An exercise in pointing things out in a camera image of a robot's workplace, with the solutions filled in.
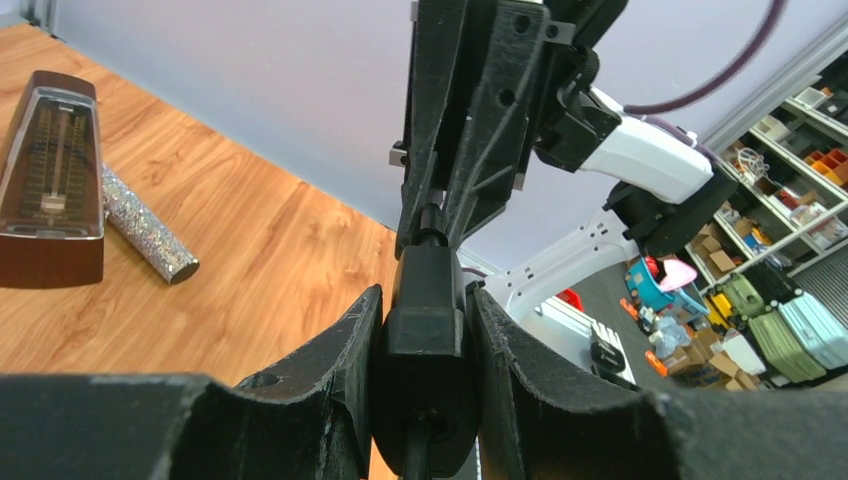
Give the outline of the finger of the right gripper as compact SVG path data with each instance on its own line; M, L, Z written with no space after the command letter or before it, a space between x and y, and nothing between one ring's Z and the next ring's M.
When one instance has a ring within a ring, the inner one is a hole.
M437 181L436 141L449 103L466 19L466 1L419 1L413 22L404 145L407 151L395 256L412 245L425 206L445 190Z
M500 214L512 196L527 129L526 94L549 18L539 2L497 4L444 203L443 229L454 249Z

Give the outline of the black padlock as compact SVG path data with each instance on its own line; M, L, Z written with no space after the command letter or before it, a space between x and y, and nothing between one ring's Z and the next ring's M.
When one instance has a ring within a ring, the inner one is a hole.
M428 477L455 475L479 427L476 352L454 250L409 246L370 365L373 439L387 466L406 479L410 455L427 456Z

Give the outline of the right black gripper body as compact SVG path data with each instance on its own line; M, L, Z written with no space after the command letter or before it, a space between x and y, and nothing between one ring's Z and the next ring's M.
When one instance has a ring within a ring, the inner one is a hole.
M403 192L520 188L531 148L624 1L415 1Z

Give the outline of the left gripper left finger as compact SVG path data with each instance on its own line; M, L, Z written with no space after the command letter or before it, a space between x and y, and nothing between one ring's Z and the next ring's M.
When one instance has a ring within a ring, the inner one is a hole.
M236 386L200 374L5 375L5 479L363 479L383 292Z

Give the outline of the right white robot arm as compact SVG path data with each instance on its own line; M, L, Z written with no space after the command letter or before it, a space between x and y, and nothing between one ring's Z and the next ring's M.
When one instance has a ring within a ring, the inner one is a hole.
M466 319L457 251L500 215L532 157L616 180L591 221L488 279L513 316L637 255L685 246L735 191L714 156L593 85L622 1L417 1L388 317Z

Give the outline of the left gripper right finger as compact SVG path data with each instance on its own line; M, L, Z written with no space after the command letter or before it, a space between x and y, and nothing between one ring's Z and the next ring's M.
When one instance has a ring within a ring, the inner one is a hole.
M843 392L632 391L473 292L486 479L843 479Z

